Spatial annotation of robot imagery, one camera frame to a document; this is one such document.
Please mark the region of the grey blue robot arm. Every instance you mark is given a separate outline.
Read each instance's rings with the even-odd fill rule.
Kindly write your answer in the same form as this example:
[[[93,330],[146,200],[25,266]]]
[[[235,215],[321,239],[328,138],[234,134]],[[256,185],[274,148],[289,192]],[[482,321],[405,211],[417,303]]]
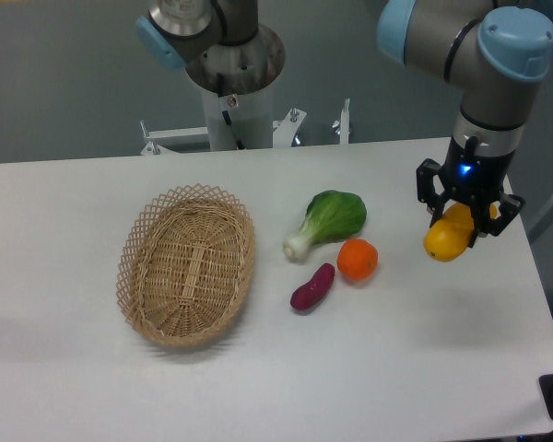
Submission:
[[[211,104],[214,150],[273,144],[270,88],[285,51],[254,1],[154,1],[136,23],[149,53],[185,70]],[[503,190],[553,54],[553,23],[513,1],[390,1],[377,25],[382,53],[463,90],[447,156],[417,170],[418,199],[434,223],[455,201],[469,209],[469,244],[497,236],[523,198]]]

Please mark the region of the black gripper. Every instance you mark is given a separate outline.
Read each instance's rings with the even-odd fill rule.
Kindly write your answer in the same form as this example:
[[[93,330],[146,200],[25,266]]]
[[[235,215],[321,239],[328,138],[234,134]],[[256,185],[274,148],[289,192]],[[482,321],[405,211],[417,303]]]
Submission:
[[[426,158],[416,170],[418,200],[427,206],[433,227],[445,213],[445,205],[468,205],[474,223],[467,247],[473,248],[479,237],[497,237],[522,211],[525,199],[503,192],[503,181],[514,152],[500,157],[469,156],[453,138],[443,165]],[[490,209],[498,205],[493,217]]]

